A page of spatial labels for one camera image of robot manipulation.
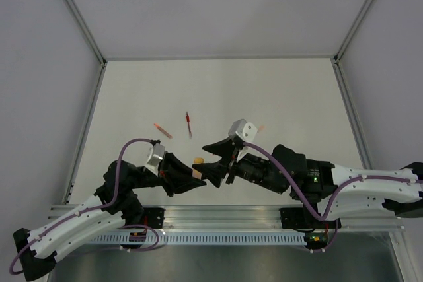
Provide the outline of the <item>orange highlighter pen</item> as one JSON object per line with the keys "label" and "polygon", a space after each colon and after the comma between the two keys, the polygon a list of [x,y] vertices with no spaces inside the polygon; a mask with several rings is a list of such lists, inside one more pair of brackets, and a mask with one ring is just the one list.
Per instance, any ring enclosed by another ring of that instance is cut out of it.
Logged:
{"label": "orange highlighter pen", "polygon": [[192,177],[200,180],[202,178],[202,174],[199,171],[192,169]]}

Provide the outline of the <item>red thin pen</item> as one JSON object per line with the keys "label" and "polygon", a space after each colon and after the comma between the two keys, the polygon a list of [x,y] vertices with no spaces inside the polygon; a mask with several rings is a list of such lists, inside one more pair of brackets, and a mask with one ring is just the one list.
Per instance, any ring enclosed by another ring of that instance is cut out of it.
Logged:
{"label": "red thin pen", "polygon": [[189,139],[192,139],[192,129],[191,129],[191,123],[190,123],[190,115],[189,115],[188,111],[186,112],[186,123],[187,123],[187,127],[188,127]]}

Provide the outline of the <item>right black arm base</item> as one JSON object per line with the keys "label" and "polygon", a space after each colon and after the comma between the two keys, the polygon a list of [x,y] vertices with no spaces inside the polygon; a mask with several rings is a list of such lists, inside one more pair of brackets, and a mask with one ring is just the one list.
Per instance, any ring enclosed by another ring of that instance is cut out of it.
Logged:
{"label": "right black arm base", "polygon": [[335,229],[336,221],[318,221],[302,207],[279,209],[283,229]]}

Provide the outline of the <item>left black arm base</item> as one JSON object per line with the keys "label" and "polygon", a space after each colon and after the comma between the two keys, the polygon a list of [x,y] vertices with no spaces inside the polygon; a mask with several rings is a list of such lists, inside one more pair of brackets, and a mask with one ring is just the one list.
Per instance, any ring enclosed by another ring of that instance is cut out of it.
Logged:
{"label": "left black arm base", "polygon": [[125,225],[134,228],[136,225],[146,225],[153,229],[161,229],[165,220],[165,209],[161,207],[144,207],[133,198],[122,210]]}

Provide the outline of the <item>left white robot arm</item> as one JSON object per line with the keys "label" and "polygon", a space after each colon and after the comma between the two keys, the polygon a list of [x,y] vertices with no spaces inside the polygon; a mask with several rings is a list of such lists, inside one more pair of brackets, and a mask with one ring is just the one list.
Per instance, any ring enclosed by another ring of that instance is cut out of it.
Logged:
{"label": "left white robot arm", "polygon": [[116,228],[144,225],[145,209],[134,192],[138,188],[162,187],[172,197],[206,185],[172,153],[165,155],[165,162],[166,170],[150,170],[116,160],[104,174],[104,184],[82,204],[39,229],[15,231],[14,261],[22,266],[20,274],[35,281],[90,239]]}

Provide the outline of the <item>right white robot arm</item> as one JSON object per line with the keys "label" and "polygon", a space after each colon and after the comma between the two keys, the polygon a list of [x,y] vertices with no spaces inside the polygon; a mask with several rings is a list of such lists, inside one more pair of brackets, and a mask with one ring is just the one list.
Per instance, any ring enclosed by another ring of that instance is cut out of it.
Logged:
{"label": "right white robot arm", "polygon": [[422,163],[399,170],[348,168],[308,159],[281,144],[269,153],[228,137],[203,149],[217,162],[193,164],[203,178],[219,187],[241,178],[277,194],[289,191],[303,205],[301,219],[308,227],[369,210],[386,210],[400,218],[422,217]]}

